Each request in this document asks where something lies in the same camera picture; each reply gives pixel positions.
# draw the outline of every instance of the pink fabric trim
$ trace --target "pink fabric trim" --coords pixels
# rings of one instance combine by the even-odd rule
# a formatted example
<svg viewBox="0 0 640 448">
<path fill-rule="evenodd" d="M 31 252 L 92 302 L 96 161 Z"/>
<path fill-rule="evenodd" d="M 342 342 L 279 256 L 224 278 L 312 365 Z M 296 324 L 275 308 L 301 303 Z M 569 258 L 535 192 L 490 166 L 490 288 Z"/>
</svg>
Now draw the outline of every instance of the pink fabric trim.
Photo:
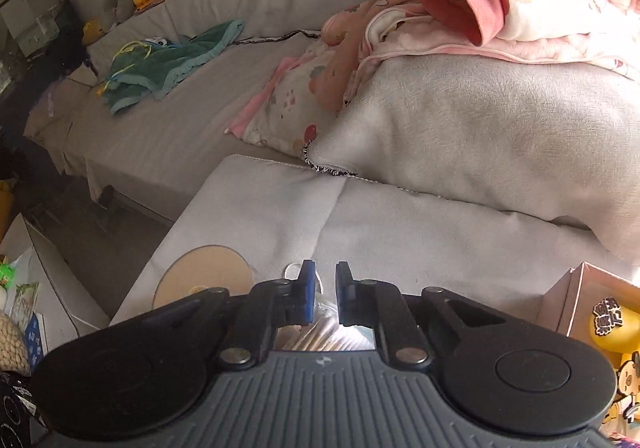
<svg viewBox="0 0 640 448">
<path fill-rule="evenodd" d="M 504 26 L 500 0 L 420 0 L 442 25 L 462 33 L 475 46 L 485 45 Z"/>
<path fill-rule="evenodd" d="M 234 118 L 229 122 L 228 127 L 226 128 L 225 134 L 233 134 L 238 139 L 242 139 L 242 135 L 244 134 L 244 130 L 249 122 L 254 118 L 254 116 L 258 113 L 258 110 L 264 105 L 266 101 L 268 101 L 271 93 L 276 88 L 276 85 L 280 81 L 280 78 L 284 75 L 284 73 L 295 69 L 301 63 L 300 58 L 294 58 L 291 56 L 284 57 L 278 65 L 276 72 L 273 73 L 271 80 L 264 86 L 264 89 L 253 96 L 249 102 L 244 106 L 244 108 L 238 112 Z"/>
</svg>

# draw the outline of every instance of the green cloth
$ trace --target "green cloth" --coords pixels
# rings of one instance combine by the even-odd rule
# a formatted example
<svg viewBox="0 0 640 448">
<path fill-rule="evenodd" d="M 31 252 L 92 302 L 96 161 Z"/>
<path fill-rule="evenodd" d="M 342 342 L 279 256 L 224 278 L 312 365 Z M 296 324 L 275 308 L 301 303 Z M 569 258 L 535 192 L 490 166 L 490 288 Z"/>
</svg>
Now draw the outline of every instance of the green cloth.
<svg viewBox="0 0 640 448">
<path fill-rule="evenodd" d="M 183 45 L 154 45 L 149 56 L 149 46 L 143 44 L 118 54 L 103 94 L 111 113 L 136 104 L 149 94 L 161 100 L 191 72 L 222 53 L 238 37 L 242 26 L 242 20 L 225 22 Z"/>
</svg>

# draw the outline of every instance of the pink sleeve cuff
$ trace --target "pink sleeve cuff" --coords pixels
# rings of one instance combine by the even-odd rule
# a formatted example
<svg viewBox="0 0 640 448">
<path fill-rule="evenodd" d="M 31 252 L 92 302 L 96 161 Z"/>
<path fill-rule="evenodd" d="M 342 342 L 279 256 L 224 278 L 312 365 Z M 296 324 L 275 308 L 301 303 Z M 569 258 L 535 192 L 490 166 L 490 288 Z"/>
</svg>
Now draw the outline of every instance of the pink sleeve cuff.
<svg viewBox="0 0 640 448">
<path fill-rule="evenodd" d="M 500 0 L 420 0 L 445 27 L 462 33 L 475 46 L 485 45 L 504 27 Z"/>
</svg>

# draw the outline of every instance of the gray plush toy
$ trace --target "gray plush toy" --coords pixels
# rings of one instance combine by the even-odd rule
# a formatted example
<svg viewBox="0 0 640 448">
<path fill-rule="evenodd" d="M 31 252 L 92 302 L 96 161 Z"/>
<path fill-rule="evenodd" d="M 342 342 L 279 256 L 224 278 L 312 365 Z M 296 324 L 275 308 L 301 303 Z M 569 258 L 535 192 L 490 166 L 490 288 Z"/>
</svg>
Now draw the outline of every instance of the gray plush toy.
<svg viewBox="0 0 640 448">
<path fill-rule="evenodd" d="M 100 27 L 107 33 L 118 24 L 122 24 L 136 12 L 133 0 L 104 0 Z"/>
</svg>

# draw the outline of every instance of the pink box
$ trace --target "pink box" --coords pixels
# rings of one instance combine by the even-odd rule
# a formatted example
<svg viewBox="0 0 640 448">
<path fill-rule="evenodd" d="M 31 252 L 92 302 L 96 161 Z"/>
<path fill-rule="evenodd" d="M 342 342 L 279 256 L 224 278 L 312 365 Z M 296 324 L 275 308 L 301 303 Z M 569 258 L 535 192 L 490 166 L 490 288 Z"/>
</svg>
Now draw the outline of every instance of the pink box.
<svg viewBox="0 0 640 448">
<path fill-rule="evenodd" d="M 640 287 L 583 262 L 567 271 L 546 292 L 536 323 L 597 349 L 589 332 L 589 327 L 593 327 L 593 306 L 609 296 L 616 298 L 620 305 L 640 313 Z M 620 354 L 601 352 L 614 367 L 620 366 Z"/>
</svg>

